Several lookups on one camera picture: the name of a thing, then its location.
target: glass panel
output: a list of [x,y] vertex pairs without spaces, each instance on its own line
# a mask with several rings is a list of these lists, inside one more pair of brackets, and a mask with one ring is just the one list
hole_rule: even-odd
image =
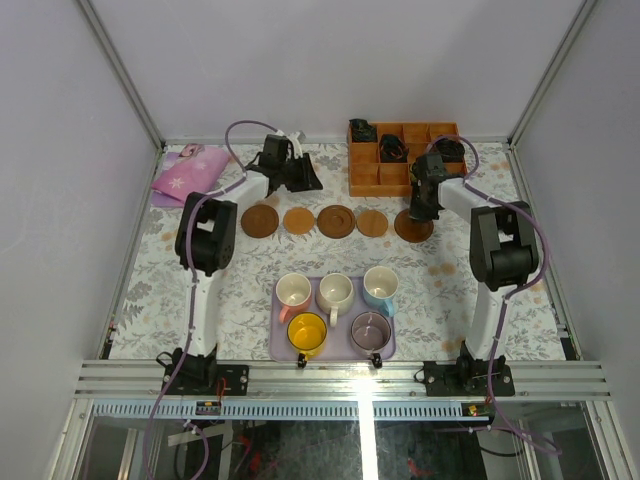
[[376,422],[379,478],[417,479],[603,479],[583,406],[502,404],[518,428],[544,435],[563,453],[535,451],[511,432],[443,432],[462,423]]
[[[200,420],[209,459],[201,479],[602,479],[580,404],[507,404],[519,428],[544,435],[560,457],[534,451],[499,430],[465,429],[457,422],[375,420],[370,402],[359,402],[358,420]],[[150,436],[156,480],[192,478],[204,445],[181,420],[157,420]],[[97,417],[80,479],[146,478],[142,459],[145,419]]]
[[[203,480],[362,478],[357,421],[223,420],[198,422],[198,425],[211,435],[208,437],[209,460],[199,477]],[[146,479],[142,460],[145,426],[146,420],[96,418],[78,478]],[[129,476],[121,477],[125,444],[131,429],[138,432],[136,448]],[[188,432],[186,440],[192,441],[184,442],[182,433],[182,424],[178,421],[154,422],[150,464],[156,480],[189,479],[202,465],[202,440]]]

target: white wall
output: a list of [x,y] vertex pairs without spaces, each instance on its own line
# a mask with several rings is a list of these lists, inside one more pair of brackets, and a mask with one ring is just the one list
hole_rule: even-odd
[[581,0],[94,3],[166,138],[243,118],[344,136],[355,116],[506,136]]
[[578,340],[640,462],[640,3],[601,3],[519,152]]
[[42,478],[154,150],[70,0],[0,15],[0,477]]

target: table surface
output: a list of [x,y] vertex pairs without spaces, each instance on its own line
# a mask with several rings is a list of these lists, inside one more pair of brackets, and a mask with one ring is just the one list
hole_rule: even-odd
[[[502,144],[480,143],[476,147],[481,166],[472,183],[496,198],[515,200],[516,188]],[[180,149],[170,147],[169,151]],[[234,147],[245,163],[260,149],[259,145]],[[396,215],[408,207],[407,199],[350,197],[346,144],[303,145],[303,149],[311,155],[324,190],[289,193],[283,187],[265,199],[264,203],[280,216],[280,225],[270,237],[250,238],[238,222],[234,257],[224,272],[218,358],[269,359],[271,290],[285,273],[359,276],[374,265],[386,265],[400,278],[393,360],[454,359],[470,327],[477,294],[468,261],[469,226],[444,211],[430,239],[407,243],[393,229]],[[226,185],[239,175],[240,169],[230,165],[219,184]],[[365,237],[355,229],[348,237],[334,240],[323,236],[317,226],[297,236],[282,225],[292,207],[306,207],[317,217],[331,204],[350,207],[356,217],[366,209],[380,210],[389,220],[389,229],[379,238]],[[180,346],[187,287],[173,245],[181,214],[181,209],[150,207],[126,297],[116,318],[110,358],[155,358],[161,351]],[[508,315],[509,359],[565,358],[542,284],[517,295]]]

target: dark brown coaster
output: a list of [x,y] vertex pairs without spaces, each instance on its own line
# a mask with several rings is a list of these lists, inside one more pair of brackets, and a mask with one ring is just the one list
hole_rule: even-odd
[[398,236],[410,243],[424,242],[433,233],[433,222],[414,222],[409,218],[409,209],[398,214],[393,226]]
[[280,217],[269,205],[254,205],[242,215],[240,225],[244,233],[253,238],[264,238],[278,228]]
[[358,215],[358,230],[367,237],[381,237],[389,228],[389,221],[384,213],[378,210],[365,210]]
[[282,223],[284,223],[284,228],[286,228],[289,233],[304,235],[313,228],[316,219],[313,213],[306,208],[296,207],[285,214]]
[[342,205],[331,205],[318,215],[318,229],[329,238],[344,238],[355,226],[355,215]]

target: wooden compartment tray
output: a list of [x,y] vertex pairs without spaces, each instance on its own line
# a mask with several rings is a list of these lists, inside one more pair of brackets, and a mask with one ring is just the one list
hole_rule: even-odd
[[[378,141],[385,133],[396,135],[409,148],[407,163],[382,163],[377,142],[349,143],[349,195],[352,197],[410,197],[409,168],[429,142],[440,135],[458,135],[455,123],[376,123]],[[451,173],[467,173],[464,162],[446,163]]]

